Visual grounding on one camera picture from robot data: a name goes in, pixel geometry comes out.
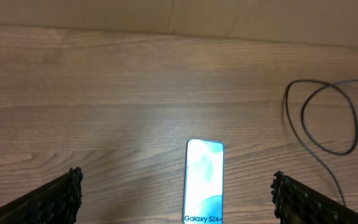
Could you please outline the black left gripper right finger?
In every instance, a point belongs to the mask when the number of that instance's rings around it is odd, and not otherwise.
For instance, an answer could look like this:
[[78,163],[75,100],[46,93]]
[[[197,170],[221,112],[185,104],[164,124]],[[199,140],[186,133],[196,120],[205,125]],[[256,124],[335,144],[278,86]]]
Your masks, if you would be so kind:
[[358,213],[278,171],[271,184],[281,224],[358,224]]

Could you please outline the blue Samsung Galaxy smartphone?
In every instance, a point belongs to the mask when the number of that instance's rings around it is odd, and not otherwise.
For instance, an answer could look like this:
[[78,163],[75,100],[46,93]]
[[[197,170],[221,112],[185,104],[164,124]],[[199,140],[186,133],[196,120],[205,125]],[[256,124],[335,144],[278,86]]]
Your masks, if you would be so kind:
[[190,139],[186,147],[182,223],[223,222],[224,144]]

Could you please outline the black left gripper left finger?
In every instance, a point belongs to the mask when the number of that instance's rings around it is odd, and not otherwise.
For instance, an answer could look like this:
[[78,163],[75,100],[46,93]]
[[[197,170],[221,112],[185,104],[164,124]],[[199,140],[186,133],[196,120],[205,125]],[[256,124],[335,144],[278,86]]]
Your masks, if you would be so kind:
[[0,224],[74,224],[81,207],[79,167],[0,207]]

